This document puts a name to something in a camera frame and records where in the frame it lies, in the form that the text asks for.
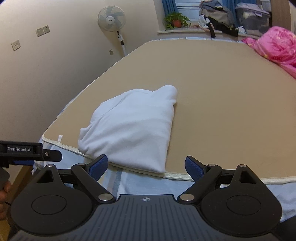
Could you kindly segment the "person left hand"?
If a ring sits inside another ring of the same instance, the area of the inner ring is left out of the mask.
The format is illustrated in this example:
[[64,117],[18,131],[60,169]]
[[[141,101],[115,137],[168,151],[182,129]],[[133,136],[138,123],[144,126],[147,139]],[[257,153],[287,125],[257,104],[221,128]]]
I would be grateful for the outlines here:
[[11,182],[7,181],[3,189],[0,191],[0,220],[6,219],[6,201],[8,194],[11,192],[11,188]]

